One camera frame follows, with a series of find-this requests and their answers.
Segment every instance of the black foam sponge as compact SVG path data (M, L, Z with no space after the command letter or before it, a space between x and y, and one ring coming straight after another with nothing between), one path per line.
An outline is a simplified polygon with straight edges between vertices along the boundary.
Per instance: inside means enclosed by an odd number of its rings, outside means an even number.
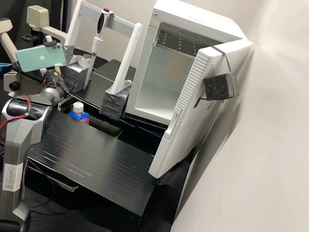
M208 101L230 98L227 74L204 79L206 97Z

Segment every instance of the plastic bottle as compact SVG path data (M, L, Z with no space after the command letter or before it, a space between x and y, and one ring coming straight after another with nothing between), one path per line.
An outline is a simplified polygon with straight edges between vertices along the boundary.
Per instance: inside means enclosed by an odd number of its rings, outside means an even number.
M75 118L78 121L81 121L85 124L89 125L89 117L90 115L86 112L84 112L84 104L81 102L76 102L73 104L73 111L71 111L69 114L72 118Z

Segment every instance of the black cable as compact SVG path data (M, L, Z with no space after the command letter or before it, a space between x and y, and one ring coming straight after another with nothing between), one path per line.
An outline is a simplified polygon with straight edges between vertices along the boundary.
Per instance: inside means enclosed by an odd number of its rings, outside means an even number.
M73 87L70 88L69 90L74 89L74 88L75 88L75 82L73 81L73 79L72 79L71 77L69 77L69 76L66 76L66 75L62 76L62 78L64 78L64 77L68 77L68 78L71 79L71 81L73 82Z
M32 73L33 73L34 75L36 75L37 77L40 77L40 78L42 79L42 77L41 77L39 74L36 74L34 71L32 71Z
M31 210L30 212L37 213L37 214L42 214L42 215L49 215L49 216L52 216L52 215L64 215L63 213L47 214L47 213L41 213L41 212L34 211L34 210Z
M36 166L32 160L29 159L29 162L36 168L38 169L49 181L50 183L52 184L52 188L53 188L53 191L52 191L52 196L48 199L47 202L45 202L44 204L42 205L37 205L37 206L32 206L30 208L37 208L37 207L41 207L41 206L45 206L47 205L54 197L55 197L55 194L56 194L56 188L55 188L55 185L54 185L54 182L38 167Z

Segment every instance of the white wall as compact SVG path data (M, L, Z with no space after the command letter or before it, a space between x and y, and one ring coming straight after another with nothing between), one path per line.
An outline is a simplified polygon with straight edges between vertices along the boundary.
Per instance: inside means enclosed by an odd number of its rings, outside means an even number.
M251 28L251 20L242 20L243 18L253 18L258 12L258 8L261 6L260 1L243 1L245 4L235 4L235 0L220 0L220 1L209 1L209 0L183 0L184 2L190 3L202 7L204 9L213 11L218 14L232 18L239 24L245 34L249 32ZM146 36L149 19L151 17L152 8L155 5L156 0L87 0L87 2L104 8L109 7L115 15L126 19L132 23L141 23L143 25L143 31L139 39L135 54L132 58L131 65L137 66L138 59L142 50L142 45ZM70 0L69 4L69 15L68 23L74 12L76 0ZM96 35L96 23L83 19L80 30L78 33L76 48L84 51L90 51L92 46L93 37ZM101 47L99 56L107 60L117 59L122 60L125 53L129 39L115 31L106 29L106 36L104 45Z
M254 15L246 1L229 3L255 51L240 97L205 138L171 231L308 231L309 3L268 0Z

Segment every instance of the open fridge door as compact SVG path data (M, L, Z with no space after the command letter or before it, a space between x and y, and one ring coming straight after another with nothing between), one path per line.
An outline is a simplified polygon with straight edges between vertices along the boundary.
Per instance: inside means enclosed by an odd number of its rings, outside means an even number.
M226 53L232 72L237 75L252 43L240 39L216 47ZM183 160L203 138L208 116L217 101L200 101L206 96L204 78L228 72L224 56L211 47L198 51L188 78L173 111L172 120L165 131L149 173L159 178L176 163Z

